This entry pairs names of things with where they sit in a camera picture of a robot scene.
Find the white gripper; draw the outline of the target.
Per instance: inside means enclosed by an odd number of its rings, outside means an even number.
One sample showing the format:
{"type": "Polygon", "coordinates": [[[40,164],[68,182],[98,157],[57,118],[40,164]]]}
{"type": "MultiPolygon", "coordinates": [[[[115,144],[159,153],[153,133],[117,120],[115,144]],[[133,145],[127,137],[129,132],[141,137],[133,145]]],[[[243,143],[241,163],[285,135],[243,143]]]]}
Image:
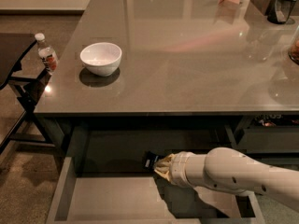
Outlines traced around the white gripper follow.
{"type": "Polygon", "coordinates": [[[185,151],[176,155],[170,154],[154,164],[154,172],[173,185],[182,188],[194,188],[186,175],[187,161],[193,156],[193,153],[185,151]]]}

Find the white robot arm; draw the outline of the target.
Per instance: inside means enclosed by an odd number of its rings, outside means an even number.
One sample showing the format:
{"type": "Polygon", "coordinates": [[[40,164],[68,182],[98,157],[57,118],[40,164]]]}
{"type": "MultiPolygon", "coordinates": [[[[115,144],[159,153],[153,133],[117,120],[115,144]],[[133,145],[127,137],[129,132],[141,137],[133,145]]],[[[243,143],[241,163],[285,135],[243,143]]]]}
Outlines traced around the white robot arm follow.
{"type": "Polygon", "coordinates": [[[265,195],[299,211],[299,172],[271,166],[228,147],[207,154],[179,152],[154,164],[154,172],[169,183],[245,196],[265,195]]]}

